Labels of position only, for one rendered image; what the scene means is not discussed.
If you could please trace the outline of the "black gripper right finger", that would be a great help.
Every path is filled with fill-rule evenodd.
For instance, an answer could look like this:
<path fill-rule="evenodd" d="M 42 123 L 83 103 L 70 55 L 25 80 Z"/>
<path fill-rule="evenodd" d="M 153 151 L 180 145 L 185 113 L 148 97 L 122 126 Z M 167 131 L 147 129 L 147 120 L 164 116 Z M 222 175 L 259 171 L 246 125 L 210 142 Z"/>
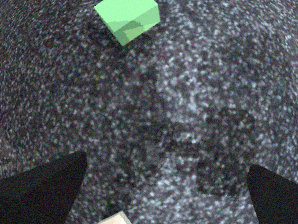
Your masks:
<path fill-rule="evenodd" d="M 259 224 L 298 224 L 298 184 L 258 164 L 251 165 L 246 183 Z"/>

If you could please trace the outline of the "light green block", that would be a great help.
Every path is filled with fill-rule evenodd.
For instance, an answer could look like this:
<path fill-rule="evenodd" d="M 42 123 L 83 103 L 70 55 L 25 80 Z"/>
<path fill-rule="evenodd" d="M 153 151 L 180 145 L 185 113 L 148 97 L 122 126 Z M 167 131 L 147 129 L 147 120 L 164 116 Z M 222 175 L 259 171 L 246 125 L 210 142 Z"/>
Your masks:
<path fill-rule="evenodd" d="M 161 22 L 154 0 L 102 0 L 93 8 L 122 47 Z"/>

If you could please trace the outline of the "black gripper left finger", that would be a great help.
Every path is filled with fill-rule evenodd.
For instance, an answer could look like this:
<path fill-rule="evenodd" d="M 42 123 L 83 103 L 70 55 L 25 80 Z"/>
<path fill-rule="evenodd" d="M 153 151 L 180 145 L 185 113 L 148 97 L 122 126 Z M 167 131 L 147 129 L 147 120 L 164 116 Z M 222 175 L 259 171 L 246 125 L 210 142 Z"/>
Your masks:
<path fill-rule="evenodd" d="M 88 167 L 76 151 L 0 180 L 0 224 L 65 224 Z"/>

